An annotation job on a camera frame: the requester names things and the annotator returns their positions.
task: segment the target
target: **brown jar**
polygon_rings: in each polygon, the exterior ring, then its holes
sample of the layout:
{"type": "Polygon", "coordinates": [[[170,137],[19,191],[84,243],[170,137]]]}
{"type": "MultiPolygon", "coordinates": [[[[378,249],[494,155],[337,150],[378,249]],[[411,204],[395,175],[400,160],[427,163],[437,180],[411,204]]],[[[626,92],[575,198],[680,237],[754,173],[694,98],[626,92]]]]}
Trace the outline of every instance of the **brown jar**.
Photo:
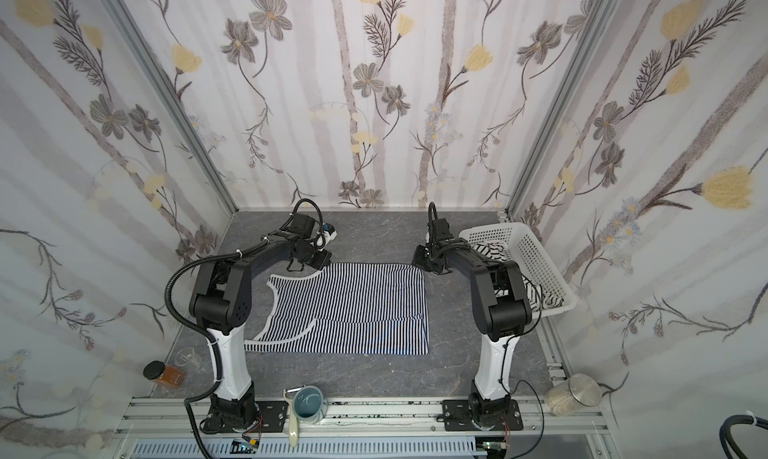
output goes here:
{"type": "Polygon", "coordinates": [[[144,377],[168,387],[179,387],[186,374],[163,361],[152,361],[144,368],[144,377]]]}

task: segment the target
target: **striped fabric in basket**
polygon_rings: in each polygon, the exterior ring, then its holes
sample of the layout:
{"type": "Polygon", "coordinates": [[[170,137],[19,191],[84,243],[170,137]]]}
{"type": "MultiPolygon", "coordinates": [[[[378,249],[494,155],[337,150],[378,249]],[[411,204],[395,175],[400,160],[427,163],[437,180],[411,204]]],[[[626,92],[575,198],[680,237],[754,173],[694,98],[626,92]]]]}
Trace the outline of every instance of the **striped fabric in basket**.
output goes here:
{"type": "MultiPolygon", "coordinates": [[[[504,241],[483,241],[473,244],[472,247],[478,253],[494,261],[507,262],[513,260],[512,255],[509,253],[509,247],[504,241]]],[[[528,291],[528,302],[531,304],[531,311],[533,312],[538,312],[539,297],[542,297],[544,300],[544,309],[560,307],[565,302],[564,298],[542,291],[541,285],[533,285],[525,277],[523,277],[523,284],[525,284],[525,288],[528,291]]],[[[496,297],[506,294],[508,294],[508,291],[496,291],[496,297]]]]}

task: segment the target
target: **laundry basket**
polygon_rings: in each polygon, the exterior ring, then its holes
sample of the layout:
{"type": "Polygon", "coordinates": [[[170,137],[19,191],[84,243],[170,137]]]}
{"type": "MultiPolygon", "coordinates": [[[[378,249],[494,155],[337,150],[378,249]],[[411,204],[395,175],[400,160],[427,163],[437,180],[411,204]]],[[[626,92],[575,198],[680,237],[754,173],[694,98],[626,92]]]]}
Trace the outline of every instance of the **laundry basket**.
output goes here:
{"type": "Polygon", "coordinates": [[[475,245],[483,241],[504,241],[510,256],[518,263],[520,270],[544,292],[563,298],[563,304],[552,309],[543,309],[542,317],[561,314],[576,307],[576,295],[568,287],[562,274],[554,266],[542,243],[531,229],[522,222],[479,225],[464,229],[458,237],[475,245]]]}

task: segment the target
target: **gray countertop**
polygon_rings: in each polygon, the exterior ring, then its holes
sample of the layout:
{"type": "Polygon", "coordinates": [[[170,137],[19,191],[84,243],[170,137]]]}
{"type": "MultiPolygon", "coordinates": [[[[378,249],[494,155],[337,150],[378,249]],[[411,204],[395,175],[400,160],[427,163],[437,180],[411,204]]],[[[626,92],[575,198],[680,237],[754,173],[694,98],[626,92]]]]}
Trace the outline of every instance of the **gray countertop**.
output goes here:
{"type": "MultiPolygon", "coordinates": [[[[447,212],[451,231],[498,221],[494,212],[447,212]]],[[[222,253],[256,243],[259,237],[280,227],[285,212],[238,212],[222,242],[222,253]]],[[[333,262],[402,262],[410,264],[413,251],[425,242],[426,212],[328,212],[325,222],[336,227],[338,237],[328,246],[333,262]]],[[[308,275],[307,269],[301,274],[308,275]]],[[[252,339],[263,328],[272,309],[269,274],[292,275],[286,264],[274,265],[253,282],[253,310],[245,326],[252,339]]],[[[334,355],[307,353],[246,352],[248,371],[257,397],[279,396],[283,388],[314,384],[329,396],[466,396],[480,361],[481,335],[472,318],[469,282],[460,273],[424,275],[428,320],[428,355],[334,355]]],[[[212,368],[203,336],[185,329],[171,354],[194,347],[204,363],[187,370],[181,387],[156,388],[153,397],[187,397],[210,387],[212,368]]],[[[514,349],[511,384],[526,379],[541,395],[549,379],[538,336],[525,335],[514,349]]],[[[520,395],[531,391],[519,390],[520,395]]]]}

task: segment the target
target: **glass jar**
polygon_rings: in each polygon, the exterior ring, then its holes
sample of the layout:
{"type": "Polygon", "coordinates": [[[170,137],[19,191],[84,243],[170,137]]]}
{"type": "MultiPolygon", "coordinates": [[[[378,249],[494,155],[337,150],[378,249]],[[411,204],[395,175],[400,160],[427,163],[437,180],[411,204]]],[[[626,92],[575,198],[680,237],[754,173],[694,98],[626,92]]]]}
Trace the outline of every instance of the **glass jar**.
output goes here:
{"type": "Polygon", "coordinates": [[[186,374],[163,361],[151,361],[144,368],[144,377],[168,387],[179,387],[186,374]]]}
{"type": "Polygon", "coordinates": [[[566,381],[552,387],[544,395],[552,414],[567,416],[585,407],[600,404],[600,386],[586,374],[574,374],[566,381]]]}

